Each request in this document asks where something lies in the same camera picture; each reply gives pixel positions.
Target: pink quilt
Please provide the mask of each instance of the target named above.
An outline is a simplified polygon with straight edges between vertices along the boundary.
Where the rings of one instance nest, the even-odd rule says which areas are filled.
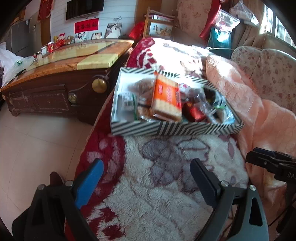
[[[292,111],[261,99],[250,77],[232,61],[209,56],[206,73],[245,123],[237,137],[244,157],[255,147],[296,156],[296,118]],[[273,174],[261,167],[248,163],[246,169],[258,188],[270,223],[285,206],[286,183],[275,180]],[[271,240],[276,236],[276,226],[277,222],[269,229]]]

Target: red bag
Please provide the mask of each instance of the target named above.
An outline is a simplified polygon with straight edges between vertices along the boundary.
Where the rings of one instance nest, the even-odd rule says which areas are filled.
[[[139,22],[137,23],[134,27],[133,30],[131,31],[131,33],[129,34],[129,37],[133,40],[137,40],[139,38],[141,38],[141,36],[144,33],[144,26],[145,26],[145,22]]]

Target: window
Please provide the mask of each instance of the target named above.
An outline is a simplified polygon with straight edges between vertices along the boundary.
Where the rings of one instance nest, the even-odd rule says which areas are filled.
[[[293,40],[291,39],[289,33],[277,18],[277,16],[272,12],[272,10],[265,6],[263,20],[260,27],[260,34],[271,34],[272,36],[279,38],[289,45],[295,47]]]

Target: teal bag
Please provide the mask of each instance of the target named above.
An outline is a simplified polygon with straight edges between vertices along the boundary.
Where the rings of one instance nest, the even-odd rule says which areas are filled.
[[[230,32],[220,31],[215,27],[211,28],[210,38],[207,43],[211,48],[227,48],[227,49],[211,49],[210,51],[216,55],[230,59],[232,54]]]

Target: wooden cabinet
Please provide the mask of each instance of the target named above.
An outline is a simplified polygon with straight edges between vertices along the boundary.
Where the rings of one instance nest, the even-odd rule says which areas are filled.
[[[127,50],[111,68],[47,75],[10,87],[2,94],[13,116],[23,112],[55,113],[76,116],[93,125],[131,51]],[[102,93],[92,85],[98,78],[105,84]]]

